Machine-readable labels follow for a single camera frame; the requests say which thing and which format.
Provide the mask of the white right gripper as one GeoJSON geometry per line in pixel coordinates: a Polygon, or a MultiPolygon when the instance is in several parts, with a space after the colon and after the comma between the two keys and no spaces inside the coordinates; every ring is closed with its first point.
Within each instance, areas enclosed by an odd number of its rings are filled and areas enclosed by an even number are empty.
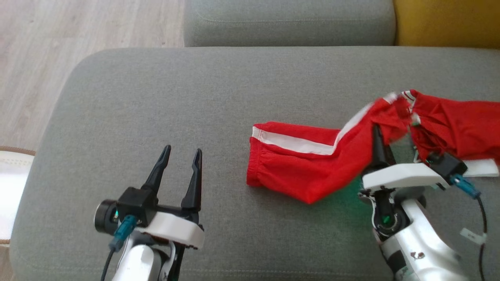
{"type": "Polygon", "coordinates": [[[373,149],[370,163],[373,171],[361,177],[362,191],[374,194],[380,190],[398,190],[406,187],[441,185],[445,190],[450,184],[423,163],[396,164],[390,145],[386,145],[378,124],[373,126],[373,149]]]}

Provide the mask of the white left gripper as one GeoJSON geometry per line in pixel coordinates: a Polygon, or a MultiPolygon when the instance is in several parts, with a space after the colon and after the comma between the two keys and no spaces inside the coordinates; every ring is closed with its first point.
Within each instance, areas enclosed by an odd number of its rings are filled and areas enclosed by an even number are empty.
{"type": "MultiPolygon", "coordinates": [[[[147,180],[141,187],[157,194],[171,152],[171,145],[162,150],[147,180]]],[[[192,163],[191,176],[181,207],[155,206],[155,215],[146,227],[136,227],[135,232],[149,235],[158,244],[168,241],[187,248],[202,249],[205,243],[205,230],[199,224],[199,211],[202,200],[202,150],[197,149],[192,163]]]]}

